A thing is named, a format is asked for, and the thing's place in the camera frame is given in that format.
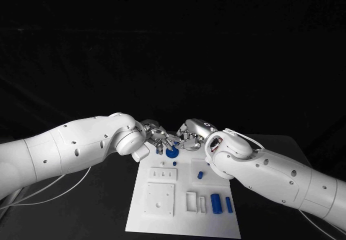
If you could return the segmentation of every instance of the gray table surface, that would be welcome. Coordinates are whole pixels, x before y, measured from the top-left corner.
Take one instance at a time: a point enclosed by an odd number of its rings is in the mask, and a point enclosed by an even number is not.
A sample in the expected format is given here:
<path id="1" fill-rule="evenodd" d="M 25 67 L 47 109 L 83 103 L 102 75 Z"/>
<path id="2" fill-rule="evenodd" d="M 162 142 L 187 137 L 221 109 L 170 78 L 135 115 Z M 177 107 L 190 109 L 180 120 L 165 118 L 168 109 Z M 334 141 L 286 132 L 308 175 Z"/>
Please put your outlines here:
<path id="1" fill-rule="evenodd" d="M 281 135 L 247 135 L 263 147 L 309 166 L 294 139 Z M 38 205 L 10 207 L 0 221 L 0 240 L 113 240 L 113 239 L 206 239 L 206 237 L 125 232 L 138 163 L 131 155 L 110 154 L 95 165 L 77 187 L 61 197 Z M 25 203 L 43 201 L 63 193 L 86 170 L 67 174 Z M 46 179 L 25 187 L 18 198 L 43 188 Z M 314 239 L 327 236 L 315 229 L 298 210 L 276 204 L 230 180 L 240 239 Z M 318 226 L 338 239 L 341 235 L 322 220 Z"/>

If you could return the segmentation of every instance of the black background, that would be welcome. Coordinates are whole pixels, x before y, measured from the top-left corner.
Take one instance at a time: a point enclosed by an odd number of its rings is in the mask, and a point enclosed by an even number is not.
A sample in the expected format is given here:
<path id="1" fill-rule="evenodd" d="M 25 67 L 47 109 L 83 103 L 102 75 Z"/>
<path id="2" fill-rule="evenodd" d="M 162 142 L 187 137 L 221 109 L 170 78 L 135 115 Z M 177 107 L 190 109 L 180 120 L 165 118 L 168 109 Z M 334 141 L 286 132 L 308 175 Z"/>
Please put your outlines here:
<path id="1" fill-rule="evenodd" d="M 115 112 L 286 135 L 346 180 L 343 1 L 11 1 L 0 124 L 14 139 Z"/>

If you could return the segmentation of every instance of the hole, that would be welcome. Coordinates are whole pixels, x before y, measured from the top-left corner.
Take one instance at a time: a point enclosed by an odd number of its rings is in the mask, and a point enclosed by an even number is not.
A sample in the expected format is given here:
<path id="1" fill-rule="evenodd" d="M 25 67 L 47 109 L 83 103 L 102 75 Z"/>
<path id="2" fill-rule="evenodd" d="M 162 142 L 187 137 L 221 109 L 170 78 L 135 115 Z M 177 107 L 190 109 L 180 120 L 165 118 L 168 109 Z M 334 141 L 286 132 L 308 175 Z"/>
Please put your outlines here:
<path id="1" fill-rule="evenodd" d="M 76 156 L 76 157 L 79 156 L 79 154 L 80 154 L 80 151 L 79 151 L 79 149 L 77 149 L 77 148 L 74 149 L 74 151 L 73 151 L 73 154 L 74 154 L 74 156 Z"/>

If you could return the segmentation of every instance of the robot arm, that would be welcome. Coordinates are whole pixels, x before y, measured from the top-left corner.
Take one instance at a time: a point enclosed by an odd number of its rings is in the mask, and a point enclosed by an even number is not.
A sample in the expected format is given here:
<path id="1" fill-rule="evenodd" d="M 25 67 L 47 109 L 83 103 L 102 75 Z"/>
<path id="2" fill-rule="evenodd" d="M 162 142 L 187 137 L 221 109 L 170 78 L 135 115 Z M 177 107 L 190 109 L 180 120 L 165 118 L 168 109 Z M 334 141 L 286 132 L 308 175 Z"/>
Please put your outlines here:
<path id="1" fill-rule="evenodd" d="M 149 150 L 151 126 L 122 113 L 95 116 L 57 126 L 44 133 L 0 144 L 0 199 L 17 189 L 100 163 L 118 152 L 138 162 Z"/>
<path id="2" fill-rule="evenodd" d="M 196 135 L 198 142 L 204 143 L 204 161 L 221 178 L 236 178 L 266 199 L 311 213 L 346 230 L 343 181 L 286 156 L 266 149 L 253 150 L 233 131 L 217 131 L 201 120 L 188 119 L 177 134 L 181 132 Z"/>

